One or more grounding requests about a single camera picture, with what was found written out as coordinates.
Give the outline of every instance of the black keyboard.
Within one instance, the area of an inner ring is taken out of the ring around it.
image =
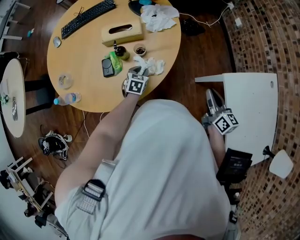
[[[66,39],[85,24],[114,8],[116,8],[116,4],[113,0],[104,0],[85,12],[78,14],[76,18],[61,29],[61,38]]]

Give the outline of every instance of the white board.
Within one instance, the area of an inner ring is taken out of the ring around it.
[[[226,149],[252,153],[252,165],[264,159],[265,146],[272,148],[278,109],[276,74],[229,73],[224,76],[225,103],[239,126],[226,135]]]

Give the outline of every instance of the white t-shirt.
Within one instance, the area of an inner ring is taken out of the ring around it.
[[[105,217],[99,217],[104,201],[93,215],[80,213],[80,188],[57,208],[55,215],[71,240],[153,240],[177,234],[222,239],[230,203],[216,179],[207,135],[184,106],[169,100],[145,103],[116,159],[106,185]]]

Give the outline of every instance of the plastic bottle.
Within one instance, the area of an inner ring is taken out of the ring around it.
[[[69,105],[72,103],[79,102],[81,100],[81,95],[79,92],[68,93],[65,96],[59,96],[54,100],[55,105]]]

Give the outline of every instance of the crumpled tissue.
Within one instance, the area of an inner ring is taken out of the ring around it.
[[[176,24],[172,18],[179,17],[178,10],[172,6],[161,6],[156,4],[142,6],[142,9],[142,20],[146,23],[146,29],[151,32],[171,28]]]
[[[134,56],[133,60],[136,61],[136,66],[141,66],[141,70],[138,73],[139,75],[143,75],[144,71],[148,69],[149,75],[159,75],[163,73],[165,68],[165,61],[158,60],[156,61],[154,58],[149,58],[148,60],[144,60],[140,56]]]

